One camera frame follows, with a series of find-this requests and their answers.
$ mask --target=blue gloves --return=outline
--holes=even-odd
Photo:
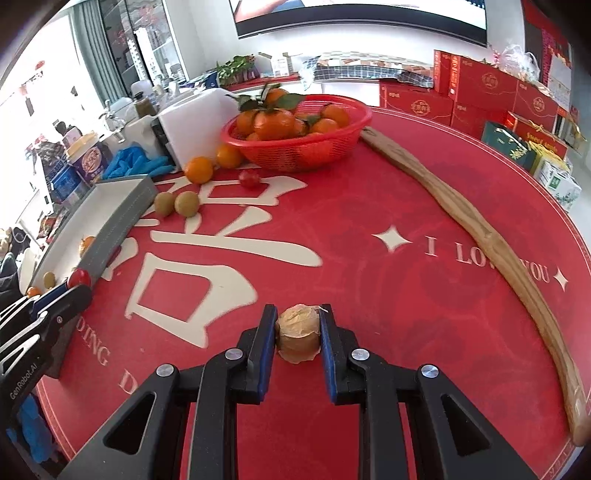
[[[36,463],[43,463],[54,452],[53,437],[47,428],[45,420],[39,415],[37,403],[32,395],[27,396],[17,413],[17,420],[22,426],[22,435],[31,449],[31,458]],[[7,429],[8,437],[17,442],[17,433]]]
[[[174,166],[168,162],[167,157],[158,157],[149,160],[141,147],[129,147],[119,150],[113,161],[103,173],[103,179],[118,179],[130,175],[148,175],[154,178],[174,171]]]

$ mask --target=red table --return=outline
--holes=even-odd
[[[558,204],[519,167],[450,128],[375,109],[373,126],[462,192],[541,289],[591,386],[589,253]],[[470,236],[413,179],[361,142],[317,172],[238,172],[201,188],[187,222],[147,213],[95,288],[61,378],[41,400],[72,457],[162,363],[187,368],[234,346],[265,303],[331,303],[337,323],[387,361],[438,365],[535,473],[569,458],[557,375],[528,313]],[[198,187],[183,177],[161,190]],[[322,365],[276,357],[260,407],[239,406],[241,478],[356,478],[356,407],[334,407]]]

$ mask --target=person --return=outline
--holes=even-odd
[[[0,265],[0,312],[22,297],[18,285],[18,267],[14,254],[9,252]]]

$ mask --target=white star shape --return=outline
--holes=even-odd
[[[560,283],[560,286],[562,287],[562,291],[566,291],[566,284],[569,282],[564,275],[562,274],[562,272],[560,271],[560,269],[558,269],[558,271],[556,272],[556,275],[554,276],[554,278],[556,279],[556,281],[558,283]]]
[[[383,233],[373,233],[372,235],[384,242],[390,253],[400,247],[400,245],[412,243],[401,236],[394,225],[391,225],[390,228]]]

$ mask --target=blue gripper pad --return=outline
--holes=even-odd
[[[258,401],[262,402],[269,389],[271,378],[271,366],[275,355],[275,322],[277,321],[277,308],[274,305],[265,305],[261,322],[256,330],[252,343],[251,353],[248,355],[249,369],[258,370],[256,394]]]
[[[337,390],[336,390],[336,365],[335,365],[335,354],[333,352],[332,343],[330,341],[329,325],[328,323],[332,319],[327,320],[326,313],[321,309],[319,310],[320,315],[320,341],[322,343],[322,365],[324,367],[324,380],[326,381],[326,390],[328,390],[330,401],[336,403]]]
[[[42,311],[45,307],[47,307],[52,301],[61,297],[64,293],[68,291],[68,286],[66,282],[58,285],[57,287],[52,288],[46,294],[43,294],[39,300],[37,300],[33,304],[33,309],[31,311],[31,319],[37,320],[37,315],[39,312]]]

